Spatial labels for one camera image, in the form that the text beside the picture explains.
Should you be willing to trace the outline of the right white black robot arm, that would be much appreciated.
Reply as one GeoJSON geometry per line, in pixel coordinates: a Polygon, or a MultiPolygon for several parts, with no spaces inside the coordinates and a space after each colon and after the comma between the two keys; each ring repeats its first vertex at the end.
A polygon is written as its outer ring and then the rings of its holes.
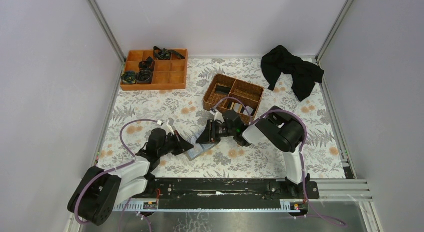
{"type": "Polygon", "coordinates": [[[240,146],[250,146],[265,137],[283,154],[285,179],[291,186],[304,189],[310,181],[302,155],[307,134],[307,127],[299,116],[273,106],[250,124],[244,123],[233,110],[223,113],[220,119],[209,119],[195,142],[218,144],[222,137],[232,137],[240,146]]]}

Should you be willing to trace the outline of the black credit card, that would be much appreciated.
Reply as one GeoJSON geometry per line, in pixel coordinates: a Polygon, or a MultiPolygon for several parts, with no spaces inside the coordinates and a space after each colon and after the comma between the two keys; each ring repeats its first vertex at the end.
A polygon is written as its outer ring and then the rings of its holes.
{"type": "Polygon", "coordinates": [[[231,92],[231,89],[232,89],[231,87],[227,87],[227,86],[223,86],[223,85],[217,85],[215,87],[214,92],[216,94],[219,94],[219,95],[228,96],[231,92]]]}

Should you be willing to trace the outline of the grey leather card holder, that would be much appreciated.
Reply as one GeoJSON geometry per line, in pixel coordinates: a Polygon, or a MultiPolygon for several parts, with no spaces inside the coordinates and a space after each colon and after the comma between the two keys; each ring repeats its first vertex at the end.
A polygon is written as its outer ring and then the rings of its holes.
{"type": "Polygon", "coordinates": [[[200,137],[201,131],[193,134],[190,136],[187,141],[194,145],[193,148],[189,149],[185,152],[189,160],[194,160],[195,158],[199,157],[203,153],[209,151],[213,147],[215,147],[217,144],[199,144],[196,142],[196,140],[200,137]]]}

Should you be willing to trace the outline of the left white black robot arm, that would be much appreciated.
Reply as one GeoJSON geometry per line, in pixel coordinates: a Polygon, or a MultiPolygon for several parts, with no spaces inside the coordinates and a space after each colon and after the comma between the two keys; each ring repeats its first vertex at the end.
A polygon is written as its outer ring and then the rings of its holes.
{"type": "Polygon", "coordinates": [[[90,167],[70,198],[67,209],[81,223],[99,226],[109,218],[116,205],[134,195],[154,191],[152,171],[160,163],[161,156],[179,155],[192,148],[194,145],[176,130],[153,129],[148,141],[130,162],[108,170],[90,167]]]}

